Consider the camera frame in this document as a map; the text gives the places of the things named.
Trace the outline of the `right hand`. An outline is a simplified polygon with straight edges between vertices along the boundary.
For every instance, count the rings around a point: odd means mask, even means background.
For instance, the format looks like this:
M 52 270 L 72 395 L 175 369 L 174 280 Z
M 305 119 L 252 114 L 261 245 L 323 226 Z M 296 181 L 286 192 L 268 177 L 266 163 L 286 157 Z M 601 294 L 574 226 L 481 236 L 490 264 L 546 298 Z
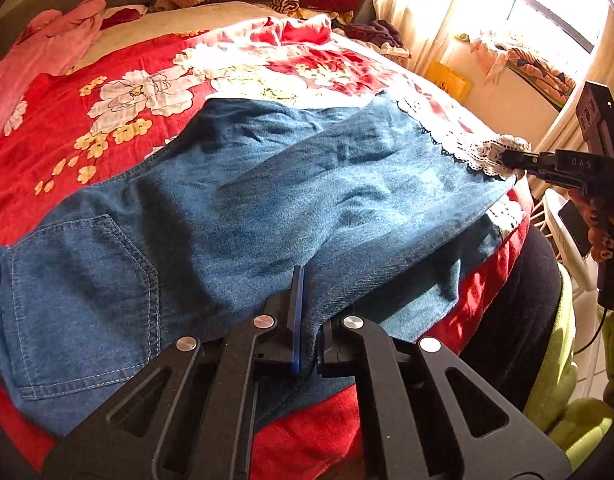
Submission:
M 598 263 L 613 258 L 614 238 L 602 224 L 607 220 L 606 211 L 598 207 L 594 200 L 585 196 L 580 190 L 568 191 L 568 197 L 578 208 L 584 222 L 589 228 L 588 240 L 591 244 L 591 255 Z

